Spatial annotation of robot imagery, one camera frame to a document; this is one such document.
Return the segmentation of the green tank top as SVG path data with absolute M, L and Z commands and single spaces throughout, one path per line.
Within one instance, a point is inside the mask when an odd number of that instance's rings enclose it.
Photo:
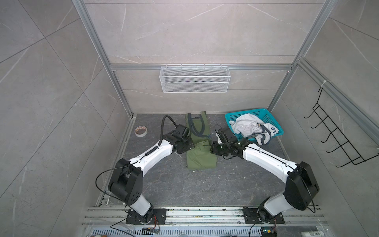
M 188 169 L 216 168 L 217 156 L 211 153 L 212 136 L 207 113 L 202 111 L 198 117 L 186 115 L 186 126 L 191 132 L 194 147 L 186 152 Z

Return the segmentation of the teal plastic basket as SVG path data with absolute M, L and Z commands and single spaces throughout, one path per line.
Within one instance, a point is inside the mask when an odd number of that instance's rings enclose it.
M 275 136 L 284 134 L 283 129 L 267 109 L 253 109 L 225 114 L 230 130 L 238 140 L 243 138 L 261 146 Z

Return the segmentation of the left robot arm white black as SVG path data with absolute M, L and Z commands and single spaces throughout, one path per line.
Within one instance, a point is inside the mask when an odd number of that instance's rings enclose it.
M 142 194 L 144 175 L 165 157 L 176 152 L 185 153 L 194 147 L 191 131 L 184 125 L 162 135 L 160 140 L 141 155 L 130 159 L 120 159 L 112 173 L 108 190 L 129 206 L 145 222 L 153 216 L 153 205 Z

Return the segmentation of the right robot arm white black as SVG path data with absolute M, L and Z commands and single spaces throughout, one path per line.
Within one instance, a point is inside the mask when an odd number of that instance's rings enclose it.
M 227 128 L 216 129 L 218 141 L 213 141 L 211 153 L 225 158 L 239 157 L 269 171 L 284 184 L 284 191 L 265 199 L 257 210 L 257 217 L 267 223 L 278 214 L 291 208 L 315 213 L 314 197 L 320 188 L 311 166 L 305 162 L 295 163 L 280 158 L 245 138 L 238 140 Z

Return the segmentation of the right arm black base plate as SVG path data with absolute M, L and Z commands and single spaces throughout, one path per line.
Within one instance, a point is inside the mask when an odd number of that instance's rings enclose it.
M 282 213 L 276 216 L 268 214 L 266 211 L 258 208 L 242 208 L 243 217 L 246 224 L 284 224 Z

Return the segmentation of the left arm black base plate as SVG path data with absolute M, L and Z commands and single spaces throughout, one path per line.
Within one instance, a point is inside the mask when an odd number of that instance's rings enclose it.
M 167 209 L 164 209 L 164 208 L 151 209 L 145 215 L 140 215 L 135 210 L 130 210 L 128 211 L 125 223 L 135 224 L 135 225 L 165 224 L 166 214 L 167 214 Z

